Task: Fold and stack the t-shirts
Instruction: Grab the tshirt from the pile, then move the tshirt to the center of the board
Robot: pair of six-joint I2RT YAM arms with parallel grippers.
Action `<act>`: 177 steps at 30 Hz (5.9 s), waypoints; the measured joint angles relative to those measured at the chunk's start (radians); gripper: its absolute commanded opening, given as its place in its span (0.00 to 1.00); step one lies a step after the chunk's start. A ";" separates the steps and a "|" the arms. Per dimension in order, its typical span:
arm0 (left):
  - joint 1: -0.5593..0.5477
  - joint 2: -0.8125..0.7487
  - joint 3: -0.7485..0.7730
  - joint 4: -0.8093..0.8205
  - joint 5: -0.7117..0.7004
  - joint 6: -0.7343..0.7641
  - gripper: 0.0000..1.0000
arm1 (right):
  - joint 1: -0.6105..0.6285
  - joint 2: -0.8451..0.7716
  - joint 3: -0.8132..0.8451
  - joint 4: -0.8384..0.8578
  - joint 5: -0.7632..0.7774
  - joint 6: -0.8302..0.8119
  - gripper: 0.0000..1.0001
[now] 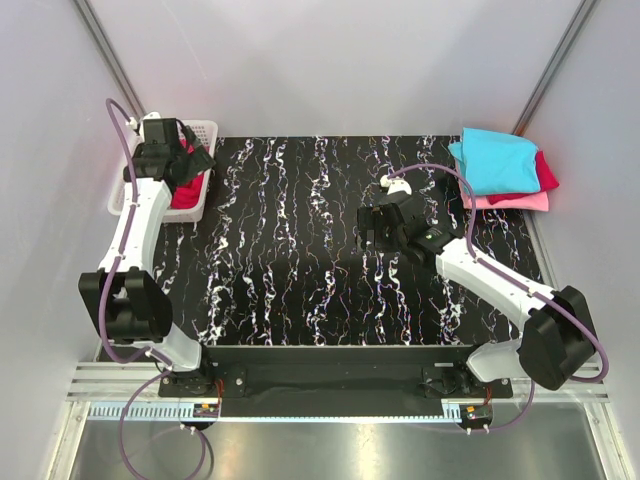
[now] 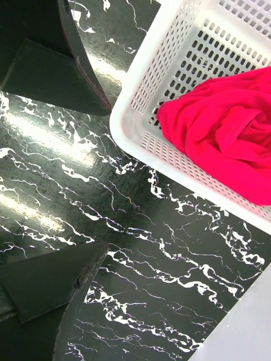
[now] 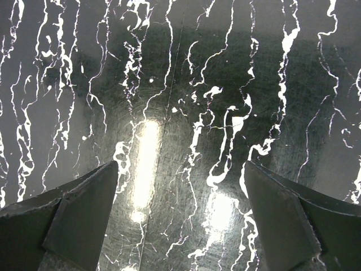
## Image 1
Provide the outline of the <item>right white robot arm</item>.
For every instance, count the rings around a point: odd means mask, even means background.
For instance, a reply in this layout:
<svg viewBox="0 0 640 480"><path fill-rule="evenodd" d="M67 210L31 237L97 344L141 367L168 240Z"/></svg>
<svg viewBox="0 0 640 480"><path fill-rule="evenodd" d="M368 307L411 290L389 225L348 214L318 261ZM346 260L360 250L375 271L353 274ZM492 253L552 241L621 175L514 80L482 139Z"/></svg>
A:
<svg viewBox="0 0 640 480"><path fill-rule="evenodd" d="M475 250L452 231L431 226L405 192L357 211L361 248L400 253L411 263L431 268L490 304L514 324L516 340L476 347L454 371L454 384L476 396L490 382L526 376L551 391L577 378L596 354L596 332L585 296L566 286L555 290L527 279Z"/></svg>

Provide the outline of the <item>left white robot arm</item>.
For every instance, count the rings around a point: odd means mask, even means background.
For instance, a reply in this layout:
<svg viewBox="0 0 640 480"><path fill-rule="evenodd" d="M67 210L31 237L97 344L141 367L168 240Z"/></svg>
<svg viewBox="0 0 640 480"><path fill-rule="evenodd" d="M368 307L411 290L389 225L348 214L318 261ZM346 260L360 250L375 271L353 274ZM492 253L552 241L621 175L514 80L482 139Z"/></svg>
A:
<svg viewBox="0 0 640 480"><path fill-rule="evenodd" d="M104 349L133 347L133 359L151 357L196 396L215 386L202 346L173 320L168 296L153 277L160 227L185 214L172 208L179 187L208 181L218 127L153 112L139 124L140 139L123 170L123 205L111 245L94 272L80 276L80 296Z"/></svg>

